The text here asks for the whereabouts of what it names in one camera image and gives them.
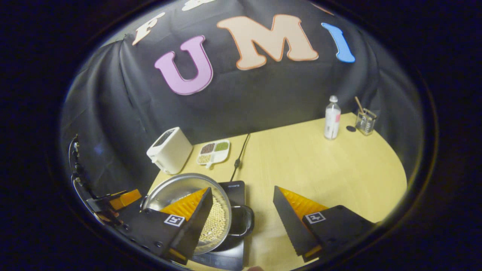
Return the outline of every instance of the wooden table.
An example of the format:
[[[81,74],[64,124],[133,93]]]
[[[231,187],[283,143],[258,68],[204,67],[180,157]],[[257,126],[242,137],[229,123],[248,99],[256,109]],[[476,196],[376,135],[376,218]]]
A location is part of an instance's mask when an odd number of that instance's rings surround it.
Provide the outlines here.
[[[335,140],[323,136],[324,119],[251,133],[233,180],[246,184],[246,205],[255,215],[255,227],[245,242],[247,266],[265,271],[291,270],[305,265],[296,256],[273,204],[274,186],[291,190],[327,207],[344,205],[371,222],[385,218],[403,196],[407,179],[394,150],[377,133],[349,132],[353,113],[341,115]],[[196,164],[196,144],[180,173],[200,173],[227,182],[246,135],[227,138],[228,158],[211,169]],[[149,193],[170,178],[160,172]],[[193,270],[216,270],[192,261]]]

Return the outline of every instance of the black fabric backdrop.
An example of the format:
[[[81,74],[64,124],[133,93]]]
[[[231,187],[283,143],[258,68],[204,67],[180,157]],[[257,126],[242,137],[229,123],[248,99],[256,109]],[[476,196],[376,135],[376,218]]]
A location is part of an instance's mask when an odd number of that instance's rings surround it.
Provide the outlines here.
[[[416,86],[363,29],[304,1],[213,1],[185,12],[183,5],[174,2],[160,8],[166,14],[137,45],[132,46],[132,32],[99,48],[72,83],[61,119],[61,152],[67,161],[68,144],[79,134],[80,161],[95,193],[137,188],[145,195],[159,172],[146,151],[169,128],[181,127],[192,144],[261,131],[324,117],[330,95],[338,96],[342,113],[356,111],[354,96],[358,96],[379,116],[375,129],[399,156],[407,178],[414,172],[423,144]],[[239,70],[234,40],[216,23],[244,15],[271,28],[276,14],[299,17],[320,57],[292,61],[285,46],[282,61],[276,62],[256,46],[267,63]],[[336,45],[322,22],[343,31],[354,63],[336,58]],[[140,26],[145,21],[133,23]],[[178,95],[154,62],[174,51],[181,75],[195,77],[192,59],[179,46],[198,35],[206,37],[203,47],[214,76],[204,90]]]

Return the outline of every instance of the pot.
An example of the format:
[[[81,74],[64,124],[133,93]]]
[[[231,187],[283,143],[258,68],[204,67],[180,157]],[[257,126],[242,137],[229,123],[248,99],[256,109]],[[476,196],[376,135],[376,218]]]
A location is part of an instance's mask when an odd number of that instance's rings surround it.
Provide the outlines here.
[[[220,234],[215,240],[205,242],[199,241],[194,250],[195,255],[214,250],[229,235],[242,237],[250,234],[254,228],[253,210],[245,205],[231,206],[226,192],[217,182],[206,175],[197,173],[179,174],[167,179],[159,184],[151,194],[147,195],[141,203],[142,210],[150,208],[160,211],[162,208],[178,201],[180,198],[206,187],[211,188],[213,197],[215,197],[221,204],[224,210],[226,223],[222,234]],[[235,219],[236,224],[241,223],[243,225],[243,231],[241,233],[229,232],[231,225],[233,224],[233,209],[240,209],[243,211],[243,219],[239,219],[238,217]]]

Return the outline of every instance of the plastic bottle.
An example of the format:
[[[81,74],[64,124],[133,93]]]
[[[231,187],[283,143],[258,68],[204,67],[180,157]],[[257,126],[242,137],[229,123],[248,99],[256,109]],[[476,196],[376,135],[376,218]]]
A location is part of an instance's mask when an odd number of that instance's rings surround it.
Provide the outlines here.
[[[325,111],[325,137],[329,140],[335,139],[338,135],[338,128],[340,126],[341,109],[336,104],[338,98],[335,95],[330,96],[330,104]]]

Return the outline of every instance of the peach letter m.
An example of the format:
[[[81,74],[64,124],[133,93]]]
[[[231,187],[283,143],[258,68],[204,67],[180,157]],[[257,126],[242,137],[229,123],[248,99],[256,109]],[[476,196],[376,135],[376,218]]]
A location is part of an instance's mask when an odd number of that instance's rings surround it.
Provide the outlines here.
[[[288,41],[290,47],[287,54],[289,59],[294,61],[318,59],[318,52],[313,50],[301,28],[301,20],[295,16],[275,15],[271,30],[246,16],[222,20],[217,23],[217,27],[225,28],[231,33],[240,53],[236,66],[241,70],[258,68],[266,64],[266,57],[258,54],[254,43],[276,61],[281,61],[283,58],[285,41]]]

